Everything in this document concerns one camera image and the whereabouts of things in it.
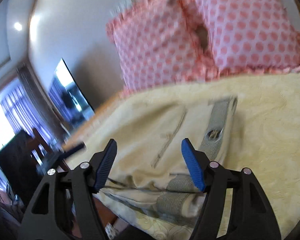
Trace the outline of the beige khaki pants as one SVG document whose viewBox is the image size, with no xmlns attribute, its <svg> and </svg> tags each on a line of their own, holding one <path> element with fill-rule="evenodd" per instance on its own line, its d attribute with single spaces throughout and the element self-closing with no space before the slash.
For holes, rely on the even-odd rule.
<svg viewBox="0 0 300 240">
<path fill-rule="evenodd" d="M 195 186 L 181 153 L 189 139 L 213 161 L 226 157 L 237 98 L 122 104 L 87 142 L 103 150 L 110 139 L 117 155 L 97 198 L 113 213 L 134 223 L 137 213 L 194 226 L 205 196 Z"/>
</svg>

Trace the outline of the dark wooden chair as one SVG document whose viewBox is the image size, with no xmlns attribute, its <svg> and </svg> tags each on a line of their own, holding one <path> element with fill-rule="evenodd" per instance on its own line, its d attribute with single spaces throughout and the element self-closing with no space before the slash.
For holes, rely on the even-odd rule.
<svg viewBox="0 0 300 240">
<path fill-rule="evenodd" d="M 42 162 L 40 164 L 37 160 L 34 160 L 34 163 L 37 165 L 37 172 L 44 175 L 49 169 L 54 168 L 57 170 L 58 167 L 60 167 L 62 171 L 69 171 L 70 168 L 64 160 L 57 160 L 57 158 L 62 154 L 62 151 L 54 151 L 36 128 L 33 128 L 32 132 L 33 137 L 27 140 L 26 147 L 33 158 L 34 155 L 32 152 L 35 151 L 39 160 Z"/>
</svg>

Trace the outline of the cream patterned bedspread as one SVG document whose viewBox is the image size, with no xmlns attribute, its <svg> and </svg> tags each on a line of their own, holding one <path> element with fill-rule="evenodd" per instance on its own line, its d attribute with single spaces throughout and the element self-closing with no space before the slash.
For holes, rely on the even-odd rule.
<svg viewBox="0 0 300 240">
<path fill-rule="evenodd" d="M 193 102 L 238 96 L 230 169 L 249 167 L 269 198 L 282 238 L 300 236 L 300 74 L 238 76 L 135 94 L 128 103 Z"/>
</svg>

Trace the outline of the black flat screen television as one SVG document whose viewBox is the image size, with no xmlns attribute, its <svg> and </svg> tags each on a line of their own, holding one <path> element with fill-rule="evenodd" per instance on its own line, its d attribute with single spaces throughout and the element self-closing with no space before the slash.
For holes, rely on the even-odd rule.
<svg viewBox="0 0 300 240">
<path fill-rule="evenodd" d="M 78 87 L 63 59 L 54 71 L 48 95 L 63 119 L 73 128 L 81 126 L 94 115 L 91 104 Z"/>
</svg>

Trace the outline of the pink polka dot pillow front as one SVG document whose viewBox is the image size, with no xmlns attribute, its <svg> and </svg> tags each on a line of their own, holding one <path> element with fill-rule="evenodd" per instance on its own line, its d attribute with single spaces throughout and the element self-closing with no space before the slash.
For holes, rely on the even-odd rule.
<svg viewBox="0 0 300 240">
<path fill-rule="evenodd" d="M 281 0 L 194 0 L 209 34 L 213 73 L 300 73 L 300 33 Z"/>
</svg>

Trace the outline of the pink polka dot pillow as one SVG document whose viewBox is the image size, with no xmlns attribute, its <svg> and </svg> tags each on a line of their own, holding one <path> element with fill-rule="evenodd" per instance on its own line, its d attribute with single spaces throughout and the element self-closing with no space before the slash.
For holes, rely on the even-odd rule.
<svg viewBox="0 0 300 240">
<path fill-rule="evenodd" d="M 139 0 L 110 20 L 106 32 L 119 54 L 125 93 L 218 78 L 196 33 L 202 24 L 193 0 Z"/>
<path fill-rule="evenodd" d="M 213 73 L 300 73 L 300 33 L 281 0 L 194 0 L 209 34 Z"/>
</svg>

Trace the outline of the pink polka dot pillow rear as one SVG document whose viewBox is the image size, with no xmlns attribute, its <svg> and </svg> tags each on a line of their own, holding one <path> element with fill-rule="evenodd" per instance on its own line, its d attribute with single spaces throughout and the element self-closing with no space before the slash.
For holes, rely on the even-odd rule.
<svg viewBox="0 0 300 240">
<path fill-rule="evenodd" d="M 139 0 L 110 20 L 106 32 L 119 54 L 125 93 L 218 78 L 196 33 L 202 24 L 193 0 Z"/>
</svg>

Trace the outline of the white wall outlet plate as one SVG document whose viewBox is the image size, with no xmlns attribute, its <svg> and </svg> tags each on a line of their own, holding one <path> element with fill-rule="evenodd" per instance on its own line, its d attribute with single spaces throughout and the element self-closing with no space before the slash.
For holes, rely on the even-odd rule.
<svg viewBox="0 0 300 240">
<path fill-rule="evenodd" d="M 126 9 L 129 9 L 132 7 L 132 5 L 136 2 L 136 0 L 120 0 L 119 2 L 117 2 L 116 5 L 114 5 L 111 9 L 110 9 L 110 15 L 112 17 L 115 17 L 116 15 L 118 15 L 119 13 L 124 12 Z"/>
</svg>

